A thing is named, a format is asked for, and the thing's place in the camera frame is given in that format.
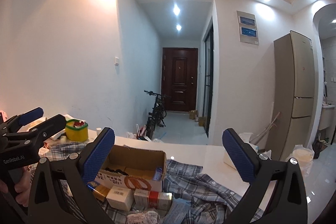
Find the person left hand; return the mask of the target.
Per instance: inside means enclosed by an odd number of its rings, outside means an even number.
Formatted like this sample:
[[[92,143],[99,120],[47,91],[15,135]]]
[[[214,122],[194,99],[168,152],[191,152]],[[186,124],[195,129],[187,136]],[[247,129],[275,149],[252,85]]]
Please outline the person left hand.
[[[28,166],[23,167],[22,171],[22,177],[14,187],[18,194],[15,199],[18,204],[28,207],[31,190],[31,172]]]

